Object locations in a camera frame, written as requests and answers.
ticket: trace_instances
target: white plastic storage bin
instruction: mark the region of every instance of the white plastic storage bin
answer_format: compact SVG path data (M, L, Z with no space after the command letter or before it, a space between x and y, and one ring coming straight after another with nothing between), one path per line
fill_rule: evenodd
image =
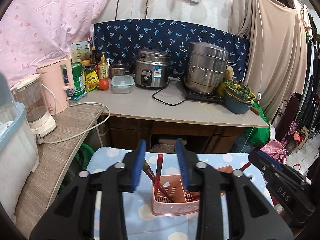
M134 80L132 76L114 76L111 80L112 91L115 94L131 93Z
M0 72L0 202L14 221L14 210L30 172L39 164L34 135L24 104L13 101Z

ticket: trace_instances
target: blue polka dot tablecloth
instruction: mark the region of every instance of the blue polka dot tablecloth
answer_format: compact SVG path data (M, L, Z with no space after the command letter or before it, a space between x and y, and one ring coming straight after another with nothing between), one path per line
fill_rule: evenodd
M87 167L89 173L105 171L116 162L122 161L128 150L102 147L96 151ZM247 153L231 154L198 154L198 159L208 163L214 168L231 165L233 169L239 169L248 162ZM145 159L151 169L156 171L156 153L146 153ZM164 154L162 175L180 174L178 159L175 154ZM266 189L265 181L260 171L250 165L244 171L246 176L252 176L252 182L272 205L271 197ZM174 217L154 216L150 210L151 204L151 180L142 171L140 183L134 193L123 193L123 205L125 223L129 240L194 240L198 213ZM222 211L224 224L224 239L229 239L228 212L226 199L222 197ZM94 239L99 240L101 192L97 193L96 208L94 214Z

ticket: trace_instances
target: silver screw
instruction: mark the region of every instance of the silver screw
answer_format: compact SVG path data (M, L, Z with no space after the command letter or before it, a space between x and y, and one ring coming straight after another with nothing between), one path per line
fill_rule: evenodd
M79 172L79 177L81 177L81 178L86 178L86 177L88 177L88 175L89 175L89 172L87 172L87 171Z
M243 172L241 170L234 170L233 175L236 177L241 177L243 175Z
M198 163L196 163L196 167L199 169L204 169L207 167L207 164L204 162L198 162Z
M120 162L120 163L116 163L116 164L115 164L115 168L116 168L116 169L122 169L122 168L124 168L124 167L125 167L125 164L124 164L124 163L121 163L121 162Z

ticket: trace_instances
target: small saucepan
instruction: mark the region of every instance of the small saucepan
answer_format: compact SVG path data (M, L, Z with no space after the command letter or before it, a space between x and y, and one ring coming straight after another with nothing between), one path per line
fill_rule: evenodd
M110 77L114 76L128 76L130 75L129 68L131 66L128 63L124 63L122 60L118 60L116 64L109 67Z

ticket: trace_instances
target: wooden handle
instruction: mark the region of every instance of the wooden handle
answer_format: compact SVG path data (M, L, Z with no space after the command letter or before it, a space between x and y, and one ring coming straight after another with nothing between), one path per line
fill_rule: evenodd
M257 108L251 106L251 107L250 107L250 110L251 110L252 112L254 112L256 115L260 115L260 111L259 111Z

